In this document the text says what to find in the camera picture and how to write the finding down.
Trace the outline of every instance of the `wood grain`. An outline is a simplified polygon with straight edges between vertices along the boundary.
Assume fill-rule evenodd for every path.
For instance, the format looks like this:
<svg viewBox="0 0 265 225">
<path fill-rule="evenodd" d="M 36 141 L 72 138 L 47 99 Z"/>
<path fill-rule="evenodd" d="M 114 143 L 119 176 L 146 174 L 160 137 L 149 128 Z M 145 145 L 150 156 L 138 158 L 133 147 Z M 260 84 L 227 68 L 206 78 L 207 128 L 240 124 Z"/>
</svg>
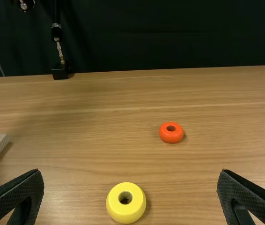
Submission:
<svg viewBox="0 0 265 225">
<path fill-rule="evenodd" d="M 160 140 L 166 121 L 181 143 Z M 123 181 L 147 196 L 136 224 L 223 225 L 223 168 L 265 188 L 265 66 L 0 78 L 0 133 L 0 185 L 43 175 L 37 225 L 116 224 L 105 198 Z"/>
</svg>

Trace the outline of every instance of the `black curtain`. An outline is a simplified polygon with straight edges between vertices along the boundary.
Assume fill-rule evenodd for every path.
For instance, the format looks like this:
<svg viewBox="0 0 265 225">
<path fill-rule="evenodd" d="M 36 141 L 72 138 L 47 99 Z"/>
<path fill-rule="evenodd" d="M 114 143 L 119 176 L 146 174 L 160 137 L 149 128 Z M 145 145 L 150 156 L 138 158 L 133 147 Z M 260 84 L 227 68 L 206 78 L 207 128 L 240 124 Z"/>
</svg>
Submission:
<svg viewBox="0 0 265 225">
<path fill-rule="evenodd" d="M 61 2 L 62 47 L 75 72 L 265 65 L 264 0 Z M 58 63 L 52 13 L 52 0 L 27 13 L 0 0 L 6 75 L 48 74 Z"/>
</svg>

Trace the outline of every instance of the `orange ring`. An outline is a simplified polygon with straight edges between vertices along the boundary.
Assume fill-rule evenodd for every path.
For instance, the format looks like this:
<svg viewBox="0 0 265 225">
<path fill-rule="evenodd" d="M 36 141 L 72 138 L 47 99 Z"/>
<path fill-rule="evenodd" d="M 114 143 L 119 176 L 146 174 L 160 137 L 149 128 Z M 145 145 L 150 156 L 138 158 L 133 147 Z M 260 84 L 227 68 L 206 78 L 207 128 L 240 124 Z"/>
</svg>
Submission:
<svg viewBox="0 0 265 225">
<path fill-rule="evenodd" d="M 178 143 L 183 138 L 184 131 L 178 123 L 167 122 L 161 125 L 159 135 L 166 143 Z"/>
</svg>

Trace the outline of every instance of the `wooden table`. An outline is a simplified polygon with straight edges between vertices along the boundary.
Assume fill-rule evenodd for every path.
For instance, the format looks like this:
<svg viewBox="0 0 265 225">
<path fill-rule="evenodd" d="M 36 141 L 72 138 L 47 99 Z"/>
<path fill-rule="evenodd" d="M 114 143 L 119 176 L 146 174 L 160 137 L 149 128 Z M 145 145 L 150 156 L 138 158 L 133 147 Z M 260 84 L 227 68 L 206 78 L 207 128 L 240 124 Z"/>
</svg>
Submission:
<svg viewBox="0 0 265 225">
<path fill-rule="evenodd" d="M 160 140 L 166 121 L 179 144 Z M 223 168 L 265 188 L 265 66 L 0 77 L 0 133 L 0 185 L 43 175 L 37 225 L 115 224 L 105 199 L 123 181 L 147 197 L 136 224 L 224 225 Z"/>
</svg>

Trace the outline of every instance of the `yellow ring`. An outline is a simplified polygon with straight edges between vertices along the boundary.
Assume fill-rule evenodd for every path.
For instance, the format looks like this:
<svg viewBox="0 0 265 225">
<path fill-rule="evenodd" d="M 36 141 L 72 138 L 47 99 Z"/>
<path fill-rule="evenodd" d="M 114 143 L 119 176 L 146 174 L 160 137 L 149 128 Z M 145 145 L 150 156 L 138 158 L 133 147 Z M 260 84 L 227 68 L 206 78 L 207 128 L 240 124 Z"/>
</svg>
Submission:
<svg viewBox="0 0 265 225">
<path fill-rule="evenodd" d="M 146 197 L 139 186 L 124 182 L 113 187 L 106 198 L 106 209 L 113 220 L 130 224 L 143 215 L 146 208 Z"/>
</svg>

